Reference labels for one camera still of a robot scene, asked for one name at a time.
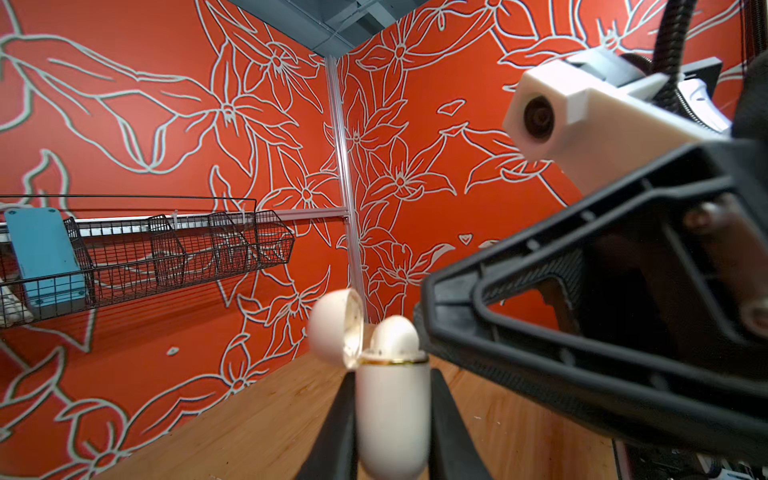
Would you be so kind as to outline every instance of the blue panel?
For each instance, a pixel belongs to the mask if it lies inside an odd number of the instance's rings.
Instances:
[[[61,214],[55,208],[18,208],[5,212],[5,221],[22,278],[79,272],[72,244]],[[24,288],[32,308],[82,301],[82,273],[26,282]],[[62,307],[60,313],[69,309]]]

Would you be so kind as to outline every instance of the black cable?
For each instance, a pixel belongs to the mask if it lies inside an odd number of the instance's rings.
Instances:
[[[659,32],[654,46],[653,73],[663,73],[669,76],[667,83],[661,88],[654,103],[664,110],[677,113],[679,111],[677,96],[677,75],[683,63],[685,36],[694,16],[697,0],[670,0],[664,8]]]
[[[651,70],[653,68],[653,62],[645,55],[640,55],[639,53],[630,51],[628,53],[623,53],[620,56],[624,60],[630,62],[632,66],[642,71],[646,76],[653,73]]]
[[[699,124],[701,127],[706,128],[710,131],[717,131],[714,128],[707,125],[707,123],[699,118],[698,115],[691,109],[688,102],[685,100],[685,97],[683,97],[683,94],[680,93],[679,88],[675,88],[674,90],[675,98],[677,99],[677,107],[678,107],[678,113],[680,116],[687,118],[688,120],[691,120],[695,124]]]
[[[747,59],[750,56],[747,47],[749,39],[746,37],[746,0],[739,0],[739,27],[741,34],[741,76],[743,78],[746,76],[746,65],[749,63]]]
[[[766,50],[766,6],[765,2],[756,0],[751,0],[748,5],[752,23],[754,55],[757,56]]]

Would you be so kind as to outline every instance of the ceiling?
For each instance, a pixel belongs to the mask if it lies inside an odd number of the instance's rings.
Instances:
[[[427,0],[230,0],[309,50],[340,57]]]

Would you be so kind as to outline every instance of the floral mural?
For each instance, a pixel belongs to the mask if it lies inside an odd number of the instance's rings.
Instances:
[[[330,125],[322,58],[229,3],[0,3],[3,209],[338,207]],[[289,226],[286,266],[0,332],[0,477],[90,478],[303,354],[344,226]]]
[[[685,61],[717,56],[715,104],[741,88],[740,3],[699,2]],[[432,0],[345,56],[339,81],[368,313],[411,316],[427,273],[578,201],[501,130],[526,69],[604,46],[650,57],[661,0]],[[507,307],[555,325],[536,296]]]

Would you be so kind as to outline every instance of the wire shelf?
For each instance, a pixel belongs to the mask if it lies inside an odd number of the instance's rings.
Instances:
[[[175,218],[69,217],[64,226],[79,270],[24,278],[8,228],[0,225],[0,327],[288,263],[296,240],[272,210]]]

